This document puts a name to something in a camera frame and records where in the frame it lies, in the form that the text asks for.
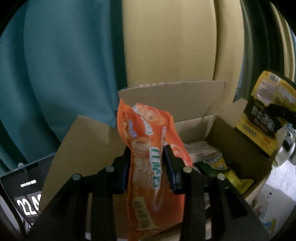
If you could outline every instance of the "curtain fold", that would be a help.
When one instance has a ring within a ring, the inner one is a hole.
[[[78,115],[115,127],[121,1],[28,0],[0,37],[0,77],[0,174],[56,152]]]

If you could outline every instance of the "teal curtain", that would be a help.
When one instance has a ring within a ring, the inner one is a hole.
[[[78,115],[115,127],[127,86],[121,16],[117,0],[17,11],[0,37],[0,174],[56,152]]]

